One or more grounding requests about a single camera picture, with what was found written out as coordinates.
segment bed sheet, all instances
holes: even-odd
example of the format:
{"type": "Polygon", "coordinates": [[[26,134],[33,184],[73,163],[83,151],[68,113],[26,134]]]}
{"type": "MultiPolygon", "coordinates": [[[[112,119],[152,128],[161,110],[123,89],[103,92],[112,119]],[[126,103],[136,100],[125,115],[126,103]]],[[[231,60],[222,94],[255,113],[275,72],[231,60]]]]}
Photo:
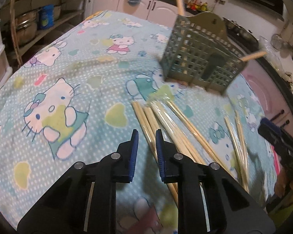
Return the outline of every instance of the bed sheet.
{"type": "Polygon", "coordinates": [[[174,99],[236,178],[223,116],[234,124],[238,110],[249,153],[250,194],[260,204],[273,194],[273,154],[257,133],[263,116],[258,98],[240,75],[225,96],[175,80],[164,82],[158,61],[170,32],[165,26],[104,11],[39,51],[2,87],[0,211],[13,227],[72,164],[100,161],[137,129],[134,180],[117,185],[117,230],[176,231],[177,208],[130,104],[157,93],[174,99]]]}

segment green plastic basket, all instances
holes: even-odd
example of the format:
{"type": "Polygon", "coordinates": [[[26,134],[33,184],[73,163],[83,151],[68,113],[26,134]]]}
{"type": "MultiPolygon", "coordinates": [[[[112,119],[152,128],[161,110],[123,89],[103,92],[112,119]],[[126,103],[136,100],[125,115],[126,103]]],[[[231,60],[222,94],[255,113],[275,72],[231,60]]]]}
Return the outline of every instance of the green plastic basket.
{"type": "Polygon", "coordinates": [[[177,17],[160,64],[165,78],[224,93],[246,66],[240,57],[221,18],[204,12],[177,17]]]}

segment wooden stick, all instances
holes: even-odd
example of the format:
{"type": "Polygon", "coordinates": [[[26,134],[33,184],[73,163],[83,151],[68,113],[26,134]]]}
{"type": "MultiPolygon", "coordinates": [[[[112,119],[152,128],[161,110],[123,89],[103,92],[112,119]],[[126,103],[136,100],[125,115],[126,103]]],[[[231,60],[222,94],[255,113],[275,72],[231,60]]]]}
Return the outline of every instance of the wooden stick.
{"type": "Polygon", "coordinates": [[[247,62],[249,60],[254,60],[254,59],[257,59],[257,58],[261,58],[266,54],[267,54],[266,51],[259,51],[259,52],[252,53],[252,54],[249,54],[247,56],[244,56],[244,57],[240,58],[240,60],[243,61],[243,62],[247,62]]]}
{"type": "Polygon", "coordinates": [[[227,125],[228,131],[229,131],[232,143],[233,143],[234,151],[235,151],[237,159],[238,159],[238,165],[239,165],[240,171],[241,171],[242,186],[243,186],[244,190],[249,193],[249,189],[248,189],[248,185],[247,185],[247,177],[246,177],[246,173],[245,173],[245,168],[244,168],[244,164],[243,164],[243,161],[242,161],[242,156],[241,156],[240,151],[238,149],[238,143],[237,143],[236,138],[235,138],[234,133],[233,133],[233,128],[232,128],[232,126],[230,124],[229,118],[227,116],[225,116],[224,119],[225,119],[225,123],[227,125]]]}
{"type": "Polygon", "coordinates": [[[20,68],[23,64],[22,57],[19,54],[19,46],[17,41],[17,35],[16,35],[16,27],[15,27],[15,9],[14,9],[15,0],[11,0],[10,3],[10,20],[11,20],[11,37],[13,42],[13,48],[16,55],[18,66],[17,68],[20,68]]]}
{"type": "Polygon", "coordinates": [[[239,113],[237,110],[235,110],[235,114],[236,114],[235,121],[236,121],[236,126],[237,126],[237,132],[238,132],[240,144],[242,147],[243,163],[244,163],[245,173],[247,176],[247,183],[248,183],[249,171],[248,171],[248,156],[247,156],[247,149],[246,149],[246,145],[245,145],[245,137],[244,137],[243,128],[241,125],[240,116],[239,116],[239,113]]]}
{"type": "MultiPolygon", "coordinates": [[[[155,138],[156,131],[158,129],[160,129],[160,126],[158,125],[157,120],[154,116],[154,113],[150,107],[144,107],[143,110],[144,110],[144,113],[147,117],[147,120],[149,121],[149,123],[153,129],[153,134],[154,134],[154,138],[155,138]]],[[[175,190],[178,191],[178,184],[173,183],[173,186],[175,187],[175,190]]]]}
{"type": "Polygon", "coordinates": [[[180,153],[190,157],[194,162],[205,164],[205,161],[199,155],[194,146],[190,143],[188,138],[181,132],[179,127],[166,113],[162,104],[160,102],[153,102],[151,106],[162,125],[166,128],[166,131],[177,146],[180,153]]]}
{"type": "MultiPolygon", "coordinates": [[[[145,117],[145,114],[144,114],[140,104],[137,101],[133,101],[131,103],[131,105],[133,107],[133,110],[135,111],[135,114],[136,114],[138,121],[141,125],[143,133],[144,133],[145,138],[147,140],[147,143],[149,144],[151,152],[153,153],[155,161],[158,164],[156,145],[155,145],[155,137],[154,137],[154,134],[152,133],[150,125],[148,125],[148,123],[147,124],[145,123],[145,120],[147,121],[147,118],[145,117]]],[[[171,194],[175,200],[176,205],[178,206],[178,190],[176,190],[176,188],[174,187],[173,184],[167,184],[167,187],[168,187],[169,191],[171,192],[171,194]]]]}
{"type": "Polygon", "coordinates": [[[185,126],[190,130],[190,132],[194,135],[197,141],[202,145],[208,155],[212,158],[213,161],[218,162],[222,168],[224,168],[231,176],[232,173],[227,167],[227,165],[221,160],[218,154],[214,151],[214,149],[209,145],[207,140],[201,133],[197,130],[197,128],[193,125],[193,123],[184,115],[182,111],[172,102],[166,102],[168,107],[175,113],[175,115],[185,124],[185,126]]]}
{"type": "Polygon", "coordinates": [[[185,16],[185,8],[184,8],[184,2],[183,0],[177,0],[177,7],[178,7],[178,14],[181,16],[185,16]]]}

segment cabinet handle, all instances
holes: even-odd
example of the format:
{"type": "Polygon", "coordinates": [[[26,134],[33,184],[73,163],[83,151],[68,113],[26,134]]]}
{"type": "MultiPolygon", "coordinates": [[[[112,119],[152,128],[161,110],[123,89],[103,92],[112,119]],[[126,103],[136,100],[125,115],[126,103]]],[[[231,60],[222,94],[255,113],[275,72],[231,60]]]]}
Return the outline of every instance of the cabinet handle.
{"type": "Polygon", "coordinates": [[[280,127],[284,128],[286,125],[290,124],[290,121],[287,119],[280,127]]]}
{"type": "Polygon", "coordinates": [[[278,114],[276,114],[275,116],[273,116],[273,118],[270,121],[274,121],[275,119],[277,119],[282,114],[284,114],[284,110],[283,109],[278,114]]]}

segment blue container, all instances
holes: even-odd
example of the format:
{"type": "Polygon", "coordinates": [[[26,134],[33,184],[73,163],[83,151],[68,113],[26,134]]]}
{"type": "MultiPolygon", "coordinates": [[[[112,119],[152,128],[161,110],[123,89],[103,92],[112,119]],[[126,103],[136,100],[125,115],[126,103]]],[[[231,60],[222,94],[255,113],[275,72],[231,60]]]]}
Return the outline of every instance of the blue container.
{"type": "Polygon", "coordinates": [[[54,26],[53,22],[54,5],[43,6],[39,11],[39,29],[44,30],[54,26]]]}

